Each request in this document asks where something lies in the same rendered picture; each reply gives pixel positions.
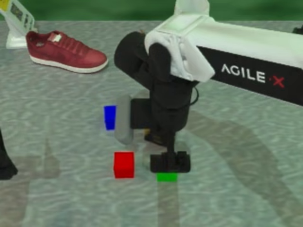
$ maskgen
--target red shoe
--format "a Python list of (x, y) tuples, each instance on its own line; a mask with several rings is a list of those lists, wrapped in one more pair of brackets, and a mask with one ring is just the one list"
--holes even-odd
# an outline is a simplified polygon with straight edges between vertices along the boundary
[(37, 64), (78, 73), (93, 73), (108, 63), (104, 53), (91, 49), (62, 32), (38, 34), (30, 31), (26, 40), (30, 58)]

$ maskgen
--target red x logo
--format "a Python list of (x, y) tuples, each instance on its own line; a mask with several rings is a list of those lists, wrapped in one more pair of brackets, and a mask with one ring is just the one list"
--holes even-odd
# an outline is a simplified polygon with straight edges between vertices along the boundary
[(275, 79), (274, 86), (279, 85), (281, 88), (285, 87), (284, 84), (282, 83), (282, 81), (284, 80), (284, 77), (278, 78), (276, 76), (273, 76), (273, 79)]

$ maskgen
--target gray floor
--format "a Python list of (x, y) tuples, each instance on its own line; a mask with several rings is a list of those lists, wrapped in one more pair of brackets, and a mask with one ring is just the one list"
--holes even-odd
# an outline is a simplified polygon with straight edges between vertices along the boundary
[[(20, 169), (0, 182), (1, 227), (301, 227), (303, 108), (224, 84), (200, 84), (179, 144), (192, 172), (157, 183), (146, 167), (157, 146), (125, 148), (103, 128), (103, 106), (146, 91), (112, 58), (128, 32), (158, 22), (40, 22), (103, 50), (109, 66), (78, 75), (6, 50), (0, 23), (0, 126)], [(301, 22), (239, 22), (291, 31)], [(113, 153), (131, 149), (136, 177), (115, 180)]]

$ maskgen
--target shoe sole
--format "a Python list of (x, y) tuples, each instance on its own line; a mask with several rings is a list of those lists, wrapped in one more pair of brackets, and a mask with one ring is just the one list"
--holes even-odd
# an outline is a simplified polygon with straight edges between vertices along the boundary
[(77, 73), (98, 72), (98, 71), (104, 69), (104, 67), (106, 67), (107, 64), (108, 64), (108, 60), (106, 60), (106, 62), (104, 62), (102, 65), (99, 65), (99, 66), (94, 67), (94, 68), (76, 68), (76, 67), (64, 65), (62, 63), (55, 62), (55, 61), (42, 60), (42, 59), (39, 59), (39, 58), (35, 58), (33, 56), (30, 56), (30, 59), (34, 63), (40, 64), (40, 65), (52, 66), (52, 67), (61, 68), (61, 69), (64, 69), (64, 70), (68, 70), (68, 71), (71, 71), (71, 72), (77, 72)]

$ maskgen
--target shoe tongue label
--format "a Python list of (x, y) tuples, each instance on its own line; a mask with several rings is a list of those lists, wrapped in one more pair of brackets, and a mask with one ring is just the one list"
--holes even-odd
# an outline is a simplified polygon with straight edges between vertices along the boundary
[(49, 38), (47, 40), (51, 42), (59, 42), (61, 40), (62, 36), (60, 34), (51, 33)]

